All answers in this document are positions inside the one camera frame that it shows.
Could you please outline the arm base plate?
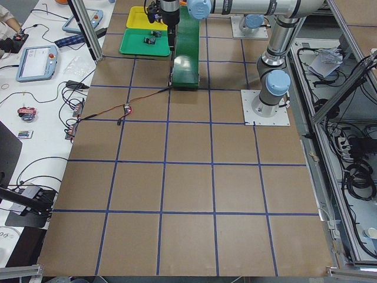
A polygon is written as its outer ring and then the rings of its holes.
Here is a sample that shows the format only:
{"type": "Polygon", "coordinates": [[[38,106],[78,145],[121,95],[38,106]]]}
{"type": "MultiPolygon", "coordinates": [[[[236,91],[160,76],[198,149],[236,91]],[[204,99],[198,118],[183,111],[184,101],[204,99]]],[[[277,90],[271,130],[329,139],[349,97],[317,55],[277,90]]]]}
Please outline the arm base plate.
{"type": "Polygon", "coordinates": [[[290,126],[284,98],[278,105],[267,106],[260,101],[260,90],[241,90],[244,123],[248,126],[290,126]]]}
{"type": "Polygon", "coordinates": [[[243,14],[231,16],[233,38],[267,40],[267,27],[263,15],[243,14]]]}

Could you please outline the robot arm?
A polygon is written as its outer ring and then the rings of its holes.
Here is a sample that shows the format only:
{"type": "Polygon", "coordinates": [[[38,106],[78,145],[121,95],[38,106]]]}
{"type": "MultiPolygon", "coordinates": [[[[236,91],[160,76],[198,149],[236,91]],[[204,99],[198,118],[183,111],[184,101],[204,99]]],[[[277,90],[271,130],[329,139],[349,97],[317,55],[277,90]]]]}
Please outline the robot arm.
{"type": "Polygon", "coordinates": [[[176,47],[176,29],[180,22],[180,10],[187,9],[196,20],[204,20],[211,14],[230,15],[233,21],[233,35],[239,38],[253,38],[261,27],[271,28],[272,34],[264,53],[258,58],[262,91],[259,101],[263,106],[276,106],[290,88],[283,86],[281,93],[276,83],[290,77],[282,69],[286,54],[300,31],[306,17],[316,12],[322,1],[152,1],[144,7],[150,22],[162,20],[167,26],[168,46],[176,47]]]}

